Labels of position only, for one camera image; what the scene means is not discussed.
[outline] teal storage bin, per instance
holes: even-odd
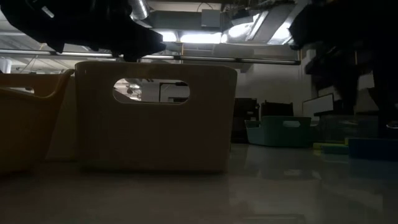
[[[263,116],[262,121],[245,121],[251,144],[274,147],[310,147],[311,118]]]

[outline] ductwork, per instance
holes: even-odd
[[[132,7],[131,17],[134,20],[143,20],[149,16],[149,6],[146,0],[129,0]]]

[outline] ceiling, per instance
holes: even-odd
[[[176,22],[172,19],[173,16],[175,16],[177,19],[179,18],[181,21],[183,20],[183,18],[179,17],[181,13],[189,15],[187,17],[192,17],[192,15],[195,17],[197,14],[200,16],[200,13],[197,11],[201,11],[202,9],[210,9],[211,7],[213,9],[221,9],[222,7],[225,7],[225,4],[232,4],[235,1],[212,0],[208,2],[210,2],[209,5],[189,0],[183,0],[183,2],[149,1],[149,6],[153,9],[153,12],[157,12],[158,14],[164,16],[160,16],[158,19],[161,19],[165,26],[171,27],[172,25],[176,24]],[[307,0],[301,0],[299,3],[300,2],[301,6],[303,6],[303,2],[307,2]],[[271,11],[257,32],[254,42],[249,44],[168,44],[168,49],[171,49],[175,54],[184,55],[295,60],[297,58],[297,53],[293,50],[290,50],[289,46],[266,46],[266,42],[275,34],[278,28],[287,19],[289,19],[289,14],[293,12],[294,9],[297,11],[298,6],[292,6],[290,8],[277,8],[274,12]],[[0,13],[0,49],[52,51],[50,47],[36,42],[29,36],[24,35],[11,26],[2,13]],[[66,44],[64,52],[93,51],[84,46]],[[12,72],[17,73],[31,71],[38,73],[59,72],[64,69],[74,68],[77,62],[83,60],[99,60],[98,58],[54,57],[51,55],[35,57],[34,55],[0,54],[0,57],[9,58],[12,61]],[[250,64],[243,63],[211,63],[201,61],[190,61],[184,63],[222,64],[235,69],[241,69],[243,71],[250,67]]]

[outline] glossy floor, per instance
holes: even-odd
[[[397,223],[398,165],[233,145],[225,175],[87,174],[43,164],[0,179],[0,223]]]

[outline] ceiling pipe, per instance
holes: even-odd
[[[44,50],[12,50],[0,49],[0,56],[6,55],[13,57],[13,55],[38,55],[43,57],[83,57],[82,60],[87,60],[88,57],[102,60],[104,58],[114,58],[112,54],[104,53],[81,53],[81,52],[64,52],[58,53],[55,51]],[[300,65],[298,60],[281,60],[274,58],[232,58],[232,57],[206,57],[206,56],[188,56],[188,55],[147,55],[142,59],[155,59],[155,60],[193,60],[202,62],[231,62],[231,63],[261,63],[270,65]]]
[[[149,16],[149,6],[146,0],[129,0],[132,7],[131,17],[135,21],[140,21]]]

